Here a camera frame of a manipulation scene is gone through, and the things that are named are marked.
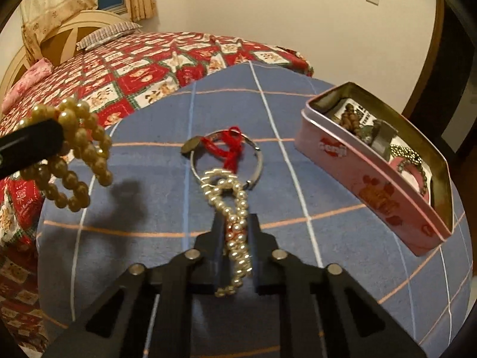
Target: jewelry box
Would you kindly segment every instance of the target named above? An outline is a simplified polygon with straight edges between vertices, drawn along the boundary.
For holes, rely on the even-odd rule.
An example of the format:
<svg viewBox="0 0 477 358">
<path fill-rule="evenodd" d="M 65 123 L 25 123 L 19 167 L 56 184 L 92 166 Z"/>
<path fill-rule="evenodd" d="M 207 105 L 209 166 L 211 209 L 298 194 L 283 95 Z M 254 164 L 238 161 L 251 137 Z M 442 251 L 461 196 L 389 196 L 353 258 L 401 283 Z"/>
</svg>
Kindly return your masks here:
<svg viewBox="0 0 477 358">
<path fill-rule="evenodd" d="M 447 161 L 401 114 L 348 82 L 309 100 L 301 119 L 297 149 L 366 204 L 415 255 L 452 235 Z"/>
</svg>

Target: red bedspread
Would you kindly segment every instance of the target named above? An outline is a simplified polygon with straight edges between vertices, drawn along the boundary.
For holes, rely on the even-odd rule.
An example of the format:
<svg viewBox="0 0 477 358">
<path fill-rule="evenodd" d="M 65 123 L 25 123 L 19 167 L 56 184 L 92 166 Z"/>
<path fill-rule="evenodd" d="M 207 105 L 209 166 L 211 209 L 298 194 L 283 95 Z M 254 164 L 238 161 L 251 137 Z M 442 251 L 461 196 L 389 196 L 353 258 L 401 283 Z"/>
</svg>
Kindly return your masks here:
<svg viewBox="0 0 477 358">
<path fill-rule="evenodd" d="M 103 126 L 115 124 L 192 81 L 246 61 L 283 66 L 311 76 L 297 52 L 202 33 L 129 35 L 59 66 L 32 88 L 0 123 L 11 132 L 37 103 L 56 106 L 65 97 L 85 100 Z M 0 181 L 1 315 L 17 341 L 44 349 L 36 286 L 36 227 L 44 197 L 33 182 L 14 175 Z"/>
</svg>

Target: beaded bracelet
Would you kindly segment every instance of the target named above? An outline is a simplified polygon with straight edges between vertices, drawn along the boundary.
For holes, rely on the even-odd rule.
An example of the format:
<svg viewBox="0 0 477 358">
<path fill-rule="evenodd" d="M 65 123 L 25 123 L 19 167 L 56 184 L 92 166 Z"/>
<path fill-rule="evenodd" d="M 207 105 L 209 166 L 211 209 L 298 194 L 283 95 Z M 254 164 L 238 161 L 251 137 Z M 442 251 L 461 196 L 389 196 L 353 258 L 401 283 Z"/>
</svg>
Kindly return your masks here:
<svg viewBox="0 0 477 358">
<path fill-rule="evenodd" d="M 113 142 L 104 128 L 98 125 L 98 116 L 90 112 L 85 101 L 76 102 L 73 98 L 66 98 L 58 107 L 37 104 L 32 109 L 30 118 L 23 118 L 17 125 L 18 129 L 53 118 L 62 127 L 64 142 L 58 155 L 47 159 L 47 164 L 36 163 L 20 171 L 24 180 L 34 180 L 37 187 L 45 193 L 49 200 L 54 200 L 59 209 L 66 206 L 77 212 L 90 205 L 89 189 L 85 182 L 78 180 L 78 175 L 68 170 L 68 164 L 62 156 L 72 150 L 77 159 L 82 159 L 89 166 L 101 186 L 109 186 L 113 182 L 113 174 L 108 170 L 107 160 L 109 149 Z M 95 147 L 91 138 L 99 142 Z M 58 187 L 50 183 L 51 176 L 61 179 L 63 186 L 73 191 L 68 198 Z"/>
</svg>

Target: red string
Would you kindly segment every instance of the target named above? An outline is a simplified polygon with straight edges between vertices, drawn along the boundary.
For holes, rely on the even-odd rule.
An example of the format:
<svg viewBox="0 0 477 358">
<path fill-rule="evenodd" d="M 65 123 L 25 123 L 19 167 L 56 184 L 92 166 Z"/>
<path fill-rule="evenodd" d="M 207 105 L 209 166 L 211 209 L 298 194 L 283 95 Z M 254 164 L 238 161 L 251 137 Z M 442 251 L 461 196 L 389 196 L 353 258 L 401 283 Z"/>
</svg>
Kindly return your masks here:
<svg viewBox="0 0 477 358">
<path fill-rule="evenodd" d="M 220 134 L 220 139 L 228 147 L 228 151 L 219 148 L 212 140 L 201 138 L 204 147 L 214 156 L 225 159 L 224 169 L 237 173 L 239 159 L 242 156 L 242 131 L 237 126 L 231 126 L 227 131 Z"/>
</svg>

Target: pink tin box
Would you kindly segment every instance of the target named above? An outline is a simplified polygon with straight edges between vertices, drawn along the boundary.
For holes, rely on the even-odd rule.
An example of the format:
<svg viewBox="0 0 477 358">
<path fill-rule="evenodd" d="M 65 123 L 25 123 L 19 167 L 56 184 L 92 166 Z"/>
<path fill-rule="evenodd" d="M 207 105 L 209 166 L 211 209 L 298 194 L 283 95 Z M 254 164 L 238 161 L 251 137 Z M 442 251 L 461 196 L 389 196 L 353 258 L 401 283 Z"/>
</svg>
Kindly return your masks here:
<svg viewBox="0 0 477 358">
<path fill-rule="evenodd" d="M 418 152 L 432 173 L 430 203 L 384 158 L 331 119 L 351 98 L 387 122 Z M 366 204 L 406 246 L 421 256 L 453 232 L 449 168 L 442 154 L 409 121 L 354 83 L 345 83 L 309 100 L 301 111 L 297 149 Z"/>
</svg>

